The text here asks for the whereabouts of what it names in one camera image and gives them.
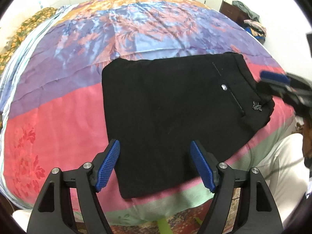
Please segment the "black pants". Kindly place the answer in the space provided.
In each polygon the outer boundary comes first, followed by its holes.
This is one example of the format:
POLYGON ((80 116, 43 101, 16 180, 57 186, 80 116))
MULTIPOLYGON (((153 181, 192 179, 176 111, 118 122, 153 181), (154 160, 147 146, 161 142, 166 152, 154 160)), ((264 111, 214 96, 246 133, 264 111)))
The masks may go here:
POLYGON ((115 172, 124 199, 198 176, 190 144, 226 161, 270 121, 272 97, 256 90, 241 54, 157 60, 118 58, 102 71, 107 135, 120 142, 115 172))

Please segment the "person's white trouser legs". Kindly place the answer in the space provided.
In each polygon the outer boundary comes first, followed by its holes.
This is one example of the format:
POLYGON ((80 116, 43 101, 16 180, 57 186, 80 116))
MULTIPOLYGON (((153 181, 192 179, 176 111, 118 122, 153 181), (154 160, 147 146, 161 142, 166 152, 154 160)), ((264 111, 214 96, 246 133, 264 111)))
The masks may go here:
POLYGON ((256 166, 264 177, 285 227, 307 192, 309 170, 304 165, 303 136, 294 133, 278 141, 256 166))

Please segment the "laundry basket with clothes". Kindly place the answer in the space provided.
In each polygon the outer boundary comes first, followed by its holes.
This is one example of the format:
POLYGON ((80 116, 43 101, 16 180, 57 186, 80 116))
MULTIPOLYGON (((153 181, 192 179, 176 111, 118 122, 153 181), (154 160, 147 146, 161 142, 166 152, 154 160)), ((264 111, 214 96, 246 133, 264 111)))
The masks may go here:
POLYGON ((259 22, 245 19, 243 21, 243 29, 257 39, 261 44, 265 43, 267 29, 259 22))

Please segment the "patterned floor rug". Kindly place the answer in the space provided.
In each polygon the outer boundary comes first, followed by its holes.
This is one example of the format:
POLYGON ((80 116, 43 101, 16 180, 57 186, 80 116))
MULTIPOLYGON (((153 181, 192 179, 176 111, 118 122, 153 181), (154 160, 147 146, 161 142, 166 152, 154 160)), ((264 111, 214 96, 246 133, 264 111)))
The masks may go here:
MULTIPOLYGON (((234 222, 238 211, 240 188, 233 190, 230 211, 227 216, 223 233, 230 233, 234 229, 234 222)), ((134 233, 134 234, 154 234, 154 233, 198 233, 204 217, 208 212, 211 201, 207 201, 201 206, 179 212, 171 217, 158 221, 147 222, 138 226, 111 226, 113 233, 134 233)))

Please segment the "grey green garment on nightstand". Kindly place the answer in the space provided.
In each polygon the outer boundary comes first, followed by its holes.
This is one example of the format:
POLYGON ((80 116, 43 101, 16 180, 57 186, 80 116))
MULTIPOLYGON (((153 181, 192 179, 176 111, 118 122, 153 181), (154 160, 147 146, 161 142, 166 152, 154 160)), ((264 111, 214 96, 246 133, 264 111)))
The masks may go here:
POLYGON ((252 10, 250 10, 244 3, 242 3, 241 1, 232 1, 232 5, 236 6, 237 8, 239 8, 241 11, 245 12, 249 19, 253 20, 253 21, 257 21, 260 22, 260 15, 258 15, 256 12, 253 12, 252 10))

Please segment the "dark wooden nightstand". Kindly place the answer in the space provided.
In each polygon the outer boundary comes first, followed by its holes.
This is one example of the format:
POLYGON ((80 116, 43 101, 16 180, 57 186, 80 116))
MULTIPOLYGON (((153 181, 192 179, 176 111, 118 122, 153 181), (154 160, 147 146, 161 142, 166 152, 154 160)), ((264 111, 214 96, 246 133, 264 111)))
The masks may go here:
POLYGON ((229 4, 227 2, 222 3, 219 11, 225 16, 227 16, 229 19, 231 19, 233 22, 238 24, 239 26, 242 26, 246 19, 247 20, 250 19, 246 12, 243 12, 238 7, 229 4))

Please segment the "colourful striped bedspread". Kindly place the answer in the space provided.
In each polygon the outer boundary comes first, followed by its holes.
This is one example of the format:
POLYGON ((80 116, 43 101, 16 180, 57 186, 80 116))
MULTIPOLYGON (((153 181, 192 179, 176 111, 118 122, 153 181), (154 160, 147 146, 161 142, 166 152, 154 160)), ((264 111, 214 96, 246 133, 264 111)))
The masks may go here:
POLYGON ((26 36, 1 78, 1 194, 31 209, 51 171, 77 168, 107 143, 102 69, 116 58, 237 52, 255 79, 282 72, 230 18, 194 0, 91 0, 26 36))

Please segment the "floral orange green blanket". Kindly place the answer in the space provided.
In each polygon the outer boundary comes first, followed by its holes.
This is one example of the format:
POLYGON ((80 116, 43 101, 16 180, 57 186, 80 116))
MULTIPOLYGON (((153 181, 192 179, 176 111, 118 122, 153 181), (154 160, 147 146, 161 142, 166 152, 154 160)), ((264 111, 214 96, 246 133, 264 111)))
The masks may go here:
POLYGON ((8 37, 5 45, 1 47, 1 74, 3 73, 14 52, 30 34, 30 32, 44 21, 54 16, 57 10, 58 9, 54 7, 46 7, 36 12, 30 18, 26 19, 21 23, 21 25, 19 25, 16 30, 13 31, 13 34, 8 37))

